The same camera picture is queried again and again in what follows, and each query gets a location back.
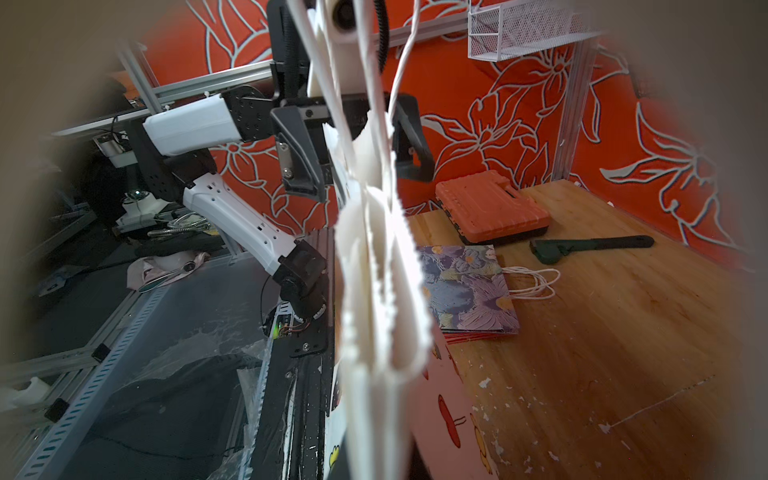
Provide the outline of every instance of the metal bracket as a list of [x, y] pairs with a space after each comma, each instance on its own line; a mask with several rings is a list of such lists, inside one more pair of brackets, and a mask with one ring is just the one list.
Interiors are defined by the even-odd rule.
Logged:
[[58, 397], [53, 401], [51, 406], [48, 407], [48, 410], [45, 411], [43, 416], [46, 419], [51, 420], [53, 423], [56, 423], [61, 420], [61, 417], [64, 416], [68, 409], [69, 402], [66, 402], [62, 397]]
[[298, 240], [279, 262], [273, 279], [280, 285], [280, 298], [290, 302], [299, 318], [316, 317], [326, 304], [327, 282], [322, 281], [326, 259], [305, 240]]
[[[429, 150], [427, 139], [424, 138], [419, 103], [415, 97], [398, 95], [394, 123], [392, 146], [396, 153], [397, 176], [407, 180], [431, 182], [435, 176], [435, 158]], [[414, 163], [413, 154], [419, 159], [419, 165]]]
[[222, 92], [232, 118], [244, 141], [258, 141], [273, 134], [270, 111], [274, 102], [249, 85]]
[[109, 350], [108, 346], [103, 343], [99, 343], [99, 345], [91, 354], [91, 357], [93, 357], [97, 362], [102, 363], [104, 359], [107, 358], [107, 355], [109, 355], [109, 352], [111, 352], [111, 350]]
[[304, 124], [304, 115], [298, 107], [290, 106], [274, 108], [270, 117], [276, 142], [287, 144], [291, 150], [292, 167], [288, 167], [290, 176], [285, 175], [285, 167], [283, 168], [283, 184], [286, 186], [286, 192], [325, 202], [325, 177], [313, 139]]
[[216, 162], [207, 148], [189, 151], [175, 157], [165, 157], [154, 146], [142, 120], [125, 125], [131, 147], [136, 154], [141, 175], [152, 194], [169, 202], [181, 202], [184, 188], [205, 174], [216, 173]]

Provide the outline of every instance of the orange floral backdrop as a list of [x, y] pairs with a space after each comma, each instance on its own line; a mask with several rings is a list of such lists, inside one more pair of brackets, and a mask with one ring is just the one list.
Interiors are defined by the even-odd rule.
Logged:
[[571, 180], [713, 260], [742, 266], [737, 209], [714, 159], [644, 77], [601, 39]]
[[[266, 0], [190, 0], [169, 11], [143, 39], [161, 84], [271, 57]], [[467, 10], [466, 0], [423, 0], [422, 21]], [[412, 3], [389, 2], [390, 28], [410, 25]], [[418, 43], [401, 91], [416, 96], [435, 155], [430, 184], [401, 180], [409, 214], [431, 210], [435, 184], [495, 169], [527, 187], [551, 178], [569, 46], [502, 64], [467, 59], [466, 33]], [[390, 51], [382, 79], [392, 84], [400, 48]], [[259, 212], [296, 235], [333, 224], [335, 194], [326, 204], [285, 194], [272, 138], [211, 148], [226, 182]]]

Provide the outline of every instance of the perforated metal bar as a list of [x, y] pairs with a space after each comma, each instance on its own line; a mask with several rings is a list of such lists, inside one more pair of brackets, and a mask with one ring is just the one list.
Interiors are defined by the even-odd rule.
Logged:
[[90, 376], [69, 409], [50, 430], [16, 475], [17, 479], [57, 478], [85, 437], [104, 403], [122, 381], [127, 369], [125, 357], [142, 332], [169, 286], [152, 290], [133, 322], [120, 335], [111, 352]]

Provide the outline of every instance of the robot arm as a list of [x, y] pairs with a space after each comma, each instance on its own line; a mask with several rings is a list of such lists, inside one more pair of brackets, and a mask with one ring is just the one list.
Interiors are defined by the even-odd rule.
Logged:
[[[351, 1], [339, 0], [339, 4]], [[306, 242], [296, 241], [243, 202], [216, 173], [209, 147], [234, 141], [258, 141], [274, 135], [277, 157], [288, 194], [326, 201], [326, 185], [336, 174], [323, 135], [323, 124], [333, 124], [328, 107], [316, 88], [306, 52], [290, 28], [290, 16], [281, 0], [267, 6], [271, 64], [275, 94], [266, 98], [256, 88], [241, 85], [202, 100], [131, 121], [126, 132], [141, 173], [155, 197], [183, 203], [204, 215], [247, 249], [280, 283], [281, 296], [302, 318], [323, 308], [317, 280], [325, 260]], [[334, 16], [338, 29], [350, 18]], [[338, 45], [339, 55], [359, 65], [359, 52]], [[349, 75], [341, 97], [352, 136], [365, 127], [369, 103], [359, 76]], [[422, 132], [416, 99], [400, 94], [393, 118], [392, 148], [398, 177], [432, 181], [435, 164]]]

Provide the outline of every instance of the pink cloth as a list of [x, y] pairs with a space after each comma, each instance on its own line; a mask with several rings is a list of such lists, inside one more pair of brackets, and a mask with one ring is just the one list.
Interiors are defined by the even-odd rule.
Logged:
[[210, 255], [206, 252], [194, 252], [188, 250], [186, 252], [174, 253], [167, 257], [142, 257], [134, 261], [128, 267], [127, 287], [131, 290], [139, 290], [142, 286], [152, 280], [155, 280], [166, 273], [180, 269], [188, 262], [194, 262], [194, 270], [189, 272], [180, 270], [177, 275], [168, 278], [163, 284], [175, 282], [200, 268], [200, 265], [202, 265], [209, 256]]

